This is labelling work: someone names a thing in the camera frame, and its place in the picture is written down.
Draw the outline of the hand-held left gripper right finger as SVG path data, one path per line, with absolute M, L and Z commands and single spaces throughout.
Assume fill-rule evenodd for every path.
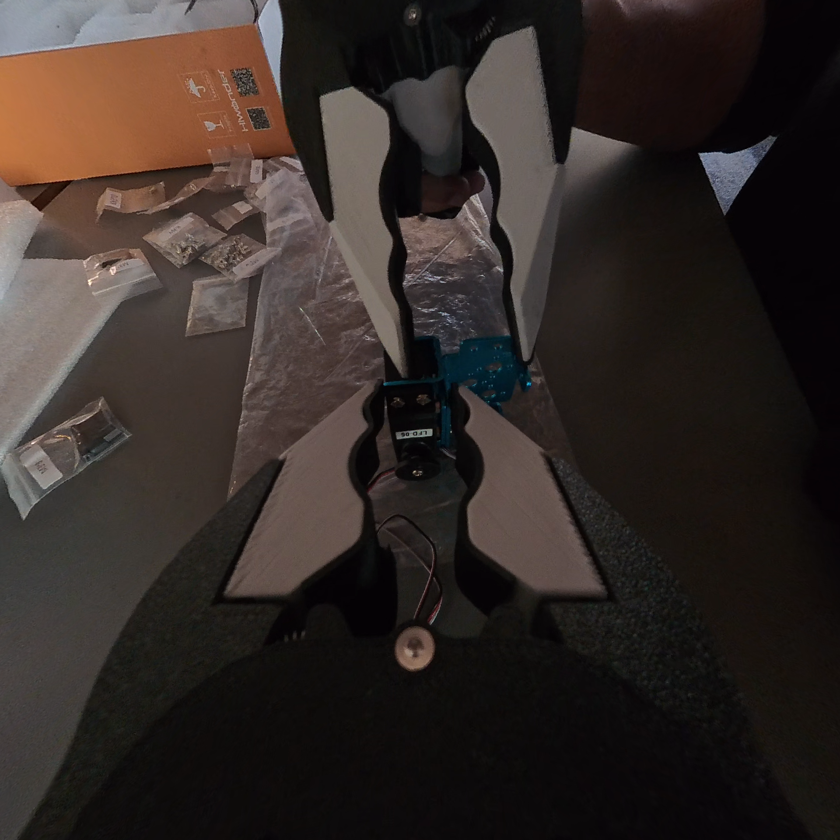
M 607 584 L 550 458 L 466 387 L 453 389 L 455 578 L 471 601 L 604 601 Z

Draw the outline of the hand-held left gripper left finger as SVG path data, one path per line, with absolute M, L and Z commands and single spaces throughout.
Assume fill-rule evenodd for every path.
M 361 550 L 381 429 L 382 383 L 372 381 L 283 453 L 224 599 L 289 601 Z

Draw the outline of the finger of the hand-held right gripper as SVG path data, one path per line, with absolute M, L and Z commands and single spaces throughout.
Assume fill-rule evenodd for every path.
M 396 118 L 356 87 L 320 98 L 332 236 L 384 350 L 411 375 L 413 317 L 403 290 L 406 247 L 396 212 Z
M 466 83 L 465 99 L 499 170 L 494 208 L 511 250 L 511 330 L 522 361 L 530 362 L 548 295 L 564 182 L 535 28 L 520 28 L 490 44 Z

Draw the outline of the blue metal U bracket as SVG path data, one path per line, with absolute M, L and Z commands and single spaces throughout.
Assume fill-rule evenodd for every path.
M 464 386 L 498 413 L 517 387 L 527 392 L 532 385 L 530 369 L 517 357 L 509 335 L 466 339 L 441 361 L 447 388 Z

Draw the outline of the person's right hand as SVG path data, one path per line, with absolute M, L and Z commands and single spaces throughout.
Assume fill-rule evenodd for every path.
M 458 175 L 424 173 L 421 178 L 421 212 L 436 216 L 455 212 L 472 197 L 481 193 L 486 178 L 480 171 Z

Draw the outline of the large clear plastic bag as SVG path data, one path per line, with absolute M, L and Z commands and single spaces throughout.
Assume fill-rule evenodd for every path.
M 261 277 L 230 494 L 363 384 L 384 376 L 382 345 L 306 176 L 277 173 L 265 192 L 267 242 L 278 252 Z M 453 219 L 401 222 L 415 334 L 437 336 L 445 353 L 467 338 L 508 333 L 489 207 L 486 188 Z M 454 460 L 443 461 L 431 480 L 388 476 L 378 483 L 371 496 L 374 519 L 402 513 L 434 541 L 444 585 L 434 626 L 451 637 L 469 637 L 485 617 L 455 581 L 455 528 L 465 485 Z

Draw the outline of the pile of small screw bags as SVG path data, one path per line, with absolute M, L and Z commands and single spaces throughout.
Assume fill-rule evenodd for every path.
M 216 147 L 208 152 L 212 170 L 186 183 L 167 198 L 162 182 L 123 190 L 106 187 L 97 202 L 97 219 L 105 213 L 154 216 L 179 209 L 200 193 L 242 193 L 212 215 L 195 212 L 162 221 L 143 241 L 174 268 L 204 264 L 213 273 L 194 280 L 185 326 L 188 338 L 242 329 L 247 321 L 249 282 L 276 256 L 264 245 L 233 229 L 246 219 L 268 213 L 270 194 L 292 172 L 302 172 L 295 156 L 259 159 L 247 144 Z

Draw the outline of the clear bag with black parts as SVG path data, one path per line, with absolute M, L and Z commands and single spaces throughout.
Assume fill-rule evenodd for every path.
M 22 520 L 52 490 L 131 439 L 131 432 L 104 398 L 12 449 L 3 459 L 2 476 Z

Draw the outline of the orange cardboard box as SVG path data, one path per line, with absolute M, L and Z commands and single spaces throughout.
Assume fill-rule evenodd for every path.
M 292 152 L 282 20 L 2 56 L 1 172 L 11 186 L 209 163 L 247 144 Z

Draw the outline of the white foam box insert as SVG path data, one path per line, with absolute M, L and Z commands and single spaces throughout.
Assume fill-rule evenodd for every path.
M 2 1 L 1 56 L 248 25 L 265 1 Z

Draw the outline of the person's black clothing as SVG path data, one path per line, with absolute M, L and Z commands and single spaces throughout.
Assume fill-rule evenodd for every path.
M 726 218 L 794 376 L 817 440 L 805 488 L 839 504 L 839 2 L 765 3 L 759 57 L 703 151 L 774 141 Z

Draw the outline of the white foam sheet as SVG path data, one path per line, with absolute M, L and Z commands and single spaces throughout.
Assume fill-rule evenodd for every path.
M 80 259 L 25 259 L 2 300 L 1 454 L 20 443 L 119 305 Z

